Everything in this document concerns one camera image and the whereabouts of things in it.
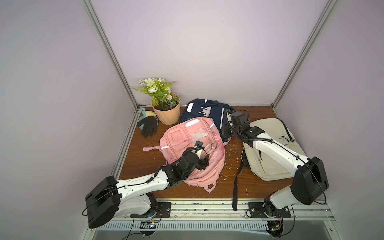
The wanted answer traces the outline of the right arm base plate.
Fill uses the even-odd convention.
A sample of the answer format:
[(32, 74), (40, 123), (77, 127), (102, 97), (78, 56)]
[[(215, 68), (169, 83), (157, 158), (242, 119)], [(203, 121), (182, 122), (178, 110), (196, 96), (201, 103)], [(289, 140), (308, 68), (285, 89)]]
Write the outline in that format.
[(288, 207), (276, 209), (274, 206), (264, 202), (249, 202), (246, 215), (249, 218), (291, 218), (291, 212)]

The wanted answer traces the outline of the cream canvas backpack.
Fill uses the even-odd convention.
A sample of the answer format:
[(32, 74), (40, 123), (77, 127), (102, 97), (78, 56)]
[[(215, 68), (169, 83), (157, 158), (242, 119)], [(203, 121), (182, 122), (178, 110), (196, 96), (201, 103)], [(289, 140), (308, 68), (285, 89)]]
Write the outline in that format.
[(308, 157), (294, 139), (285, 123), (278, 118), (262, 119), (250, 123), (265, 131), (261, 138), (243, 142), (242, 164), (263, 181), (276, 181), (294, 177), (305, 169)]

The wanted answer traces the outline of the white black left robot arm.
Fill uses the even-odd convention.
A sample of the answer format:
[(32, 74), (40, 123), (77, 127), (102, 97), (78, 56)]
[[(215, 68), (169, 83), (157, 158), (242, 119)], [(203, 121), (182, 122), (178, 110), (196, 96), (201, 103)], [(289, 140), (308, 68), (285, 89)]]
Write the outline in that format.
[(88, 218), (90, 229), (98, 228), (116, 216), (146, 215), (157, 204), (151, 193), (180, 185), (196, 169), (209, 166), (207, 145), (196, 141), (181, 157), (170, 165), (160, 166), (153, 174), (116, 180), (114, 176), (104, 178), (85, 197), (86, 208), (82, 215)]

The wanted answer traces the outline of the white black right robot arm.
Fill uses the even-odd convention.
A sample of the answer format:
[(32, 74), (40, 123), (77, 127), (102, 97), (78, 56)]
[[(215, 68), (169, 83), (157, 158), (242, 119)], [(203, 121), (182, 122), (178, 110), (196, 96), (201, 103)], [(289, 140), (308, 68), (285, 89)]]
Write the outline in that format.
[(291, 185), (265, 198), (262, 215), (274, 218), (289, 205), (311, 205), (325, 194), (329, 183), (324, 163), (317, 157), (308, 158), (285, 123), (278, 118), (250, 123), (241, 111), (224, 113), (226, 136), (243, 143), (239, 169), (249, 168), (263, 181), (292, 178)]

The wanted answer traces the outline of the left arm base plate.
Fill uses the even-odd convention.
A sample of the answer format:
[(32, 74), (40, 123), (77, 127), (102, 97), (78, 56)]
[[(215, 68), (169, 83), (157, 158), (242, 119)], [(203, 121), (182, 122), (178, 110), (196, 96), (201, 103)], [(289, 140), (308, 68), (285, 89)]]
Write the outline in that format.
[(140, 218), (140, 219), (152, 219), (152, 218), (170, 218), (172, 209), (171, 202), (159, 202), (154, 206), (151, 206), (147, 212), (142, 215), (131, 214), (131, 218)]

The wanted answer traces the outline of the pink backpack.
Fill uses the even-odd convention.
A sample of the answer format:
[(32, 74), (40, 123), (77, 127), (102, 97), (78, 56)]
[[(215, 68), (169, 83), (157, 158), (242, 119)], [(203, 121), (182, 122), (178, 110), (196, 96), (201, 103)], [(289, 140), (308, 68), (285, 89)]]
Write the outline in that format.
[(173, 126), (166, 130), (159, 146), (143, 148), (143, 151), (159, 150), (170, 165), (176, 162), (185, 150), (194, 147), (197, 141), (203, 143), (203, 156), (209, 157), (209, 165), (202, 170), (193, 170), (184, 182), (190, 186), (202, 187), (211, 193), (225, 165), (227, 144), (222, 140), (213, 119), (197, 117)]

